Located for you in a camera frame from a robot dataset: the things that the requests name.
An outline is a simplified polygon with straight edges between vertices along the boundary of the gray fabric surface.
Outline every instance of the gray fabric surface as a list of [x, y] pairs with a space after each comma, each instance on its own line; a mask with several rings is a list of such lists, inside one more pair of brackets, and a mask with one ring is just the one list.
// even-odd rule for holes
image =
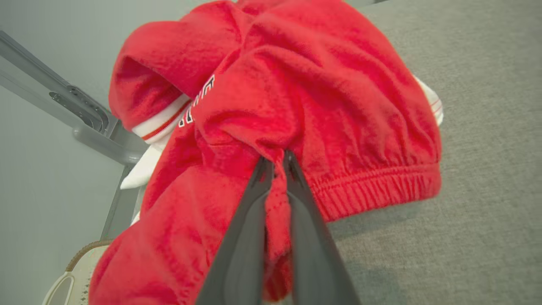
[[330, 225], [363, 304], [542, 304], [542, 1], [358, 9], [444, 101], [440, 195]]

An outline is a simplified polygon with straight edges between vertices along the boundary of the red sweatshirt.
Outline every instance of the red sweatshirt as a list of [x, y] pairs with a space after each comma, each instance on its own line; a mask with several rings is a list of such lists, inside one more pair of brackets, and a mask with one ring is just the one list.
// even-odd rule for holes
[[141, 220], [96, 267], [91, 304], [194, 304], [260, 155], [277, 169], [266, 202], [269, 300], [292, 288], [285, 149], [326, 221], [441, 186], [422, 90], [382, 33], [341, 1], [218, 2], [148, 24], [119, 55], [110, 102], [150, 141], [173, 135]]

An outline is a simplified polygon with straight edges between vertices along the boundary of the white and red striped trim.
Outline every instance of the white and red striped trim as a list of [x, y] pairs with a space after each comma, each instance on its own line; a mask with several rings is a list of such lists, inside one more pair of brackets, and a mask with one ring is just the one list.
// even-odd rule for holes
[[429, 105], [431, 106], [431, 110], [433, 112], [433, 115], [435, 116], [435, 120], [437, 121], [437, 125], [440, 126], [442, 123], [442, 119], [444, 118], [444, 109], [442, 105], [442, 101], [438, 97], [437, 93], [433, 91], [433, 89], [429, 88], [428, 85], [426, 85], [424, 82], [422, 82], [419, 78], [414, 76], [418, 84], [423, 90], [423, 93], [425, 94], [425, 98], [427, 98], [427, 101], [429, 102]]
[[140, 136], [148, 144], [161, 139], [177, 126], [177, 122], [182, 116], [183, 106], [189, 101], [190, 98], [186, 94], [182, 94], [162, 111], [132, 128], [133, 133]]

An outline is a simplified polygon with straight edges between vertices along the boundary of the white trim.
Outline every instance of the white trim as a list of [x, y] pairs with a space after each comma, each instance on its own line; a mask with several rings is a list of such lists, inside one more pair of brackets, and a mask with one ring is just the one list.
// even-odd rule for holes
[[166, 128], [164, 128], [161, 132], [145, 140], [145, 143], [152, 144], [160, 140], [167, 134], [169, 134], [171, 131], [173, 131], [173, 129], [178, 126], [180, 119], [182, 119], [185, 116], [187, 109], [188, 107], [186, 107], [181, 113], [179, 113], [179, 115], [174, 120], [172, 120], [171, 123]]
[[169, 104], [164, 110], [158, 112], [152, 118], [132, 128], [132, 132], [140, 137], [144, 137], [150, 134], [151, 132], [160, 128], [165, 122], [167, 122], [167, 120], [169, 120], [177, 111], [179, 111], [179, 109], [181, 109], [181, 107], [183, 107], [189, 100], [190, 98], [186, 94], [182, 94], [171, 104]]
[[137, 214], [134, 216], [134, 219], [132, 220], [132, 224], [130, 226], [133, 226], [139, 221], [139, 213], [141, 213], [141, 211], [137, 212]]
[[438, 97], [437, 93], [433, 91], [428, 85], [426, 85], [424, 82], [422, 82], [421, 79], [417, 78], [414, 75], [414, 78], [418, 82], [418, 85], [423, 91], [423, 94], [425, 95], [425, 99], [429, 103], [429, 106], [431, 107], [431, 111], [433, 112], [433, 115], [435, 116], [435, 120], [437, 121], [437, 125], [440, 126], [442, 123], [442, 120], [444, 118], [444, 105], [442, 104], [442, 100]]

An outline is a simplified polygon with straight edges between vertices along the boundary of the ribbed cuff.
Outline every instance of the ribbed cuff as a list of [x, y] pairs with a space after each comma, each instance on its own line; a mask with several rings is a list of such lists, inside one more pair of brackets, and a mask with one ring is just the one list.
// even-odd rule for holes
[[442, 183], [438, 163], [307, 180], [326, 222], [434, 197]]

